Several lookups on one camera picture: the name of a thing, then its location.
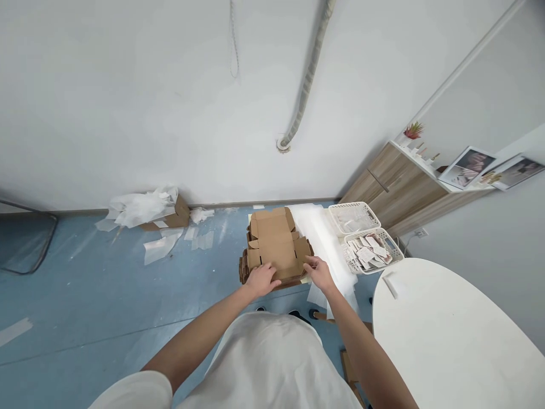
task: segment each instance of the picture frame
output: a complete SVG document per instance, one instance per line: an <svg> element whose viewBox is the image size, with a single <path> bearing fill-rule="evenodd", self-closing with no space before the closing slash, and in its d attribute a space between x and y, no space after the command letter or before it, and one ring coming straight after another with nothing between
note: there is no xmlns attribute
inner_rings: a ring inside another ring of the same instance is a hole
<svg viewBox="0 0 545 409"><path fill-rule="evenodd" d="M495 162L496 156L472 146L467 147L438 177L448 185L465 190L488 171Z"/></svg>
<svg viewBox="0 0 545 409"><path fill-rule="evenodd" d="M545 170L545 165L518 154L493 169L496 174L501 174L501 179L493 183L492 186L507 191L543 170Z"/></svg>

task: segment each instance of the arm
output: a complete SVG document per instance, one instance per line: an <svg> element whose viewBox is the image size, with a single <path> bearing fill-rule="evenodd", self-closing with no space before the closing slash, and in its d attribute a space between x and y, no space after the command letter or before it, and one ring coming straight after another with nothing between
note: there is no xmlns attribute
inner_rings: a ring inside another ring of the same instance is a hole
<svg viewBox="0 0 545 409"><path fill-rule="evenodd" d="M305 270L328 299L359 383L375 409L418 409L388 355L350 307L319 257L307 257Z"/></svg>
<svg viewBox="0 0 545 409"><path fill-rule="evenodd" d="M275 272L276 269L270 263L252 270L246 284L186 325L142 370L164 374L174 394L243 309L282 283L280 280L271 282Z"/></svg>

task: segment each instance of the potted plant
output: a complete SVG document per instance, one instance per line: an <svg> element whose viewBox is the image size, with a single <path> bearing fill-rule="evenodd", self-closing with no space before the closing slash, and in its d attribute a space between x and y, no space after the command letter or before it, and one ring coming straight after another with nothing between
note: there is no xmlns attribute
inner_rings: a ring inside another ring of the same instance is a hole
<svg viewBox="0 0 545 409"><path fill-rule="evenodd" d="M409 146L409 144L420 137L420 134L424 130L424 125L420 122L415 122L409 126L407 126L407 129L399 136L397 139L397 143L399 146L405 148Z"/></svg>

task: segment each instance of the cabinet handle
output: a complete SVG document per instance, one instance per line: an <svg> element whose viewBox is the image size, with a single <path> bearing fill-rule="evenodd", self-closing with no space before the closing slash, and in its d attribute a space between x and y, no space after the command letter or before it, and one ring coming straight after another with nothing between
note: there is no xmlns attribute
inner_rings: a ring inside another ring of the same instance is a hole
<svg viewBox="0 0 545 409"><path fill-rule="evenodd" d="M379 179L377 178L377 176L375 176L375 174L371 171L371 169L367 168L367 171L368 171L369 173L371 173L371 176L373 176L373 177L375 178L376 182L377 182L377 183L386 191L386 193L388 193L388 192L389 192L388 188L387 188L386 186L384 186L384 185L379 181Z"/></svg>

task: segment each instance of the cabinet door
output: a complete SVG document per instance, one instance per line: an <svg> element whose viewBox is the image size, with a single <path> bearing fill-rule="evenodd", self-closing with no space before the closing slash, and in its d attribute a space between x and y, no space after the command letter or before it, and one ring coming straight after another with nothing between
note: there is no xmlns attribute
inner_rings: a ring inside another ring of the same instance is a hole
<svg viewBox="0 0 545 409"><path fill-rule="evenodd" d="M364 170L339 203L366 202L369 204L384 192L384 188L371 173Z"/></svg>
<svg viewBox="0 0 545 409"><path fill-rule="evenodd" d="M387 192L378 195L368 205L387 230L445 195L445 189L411 163L390 184Z"/></svg>
<svg viewBox="0 0 545 409"><path fill-rule="evenodd" d="M367 168L376 180L390 190L414 163L397 148L387 144Z"/></svg>

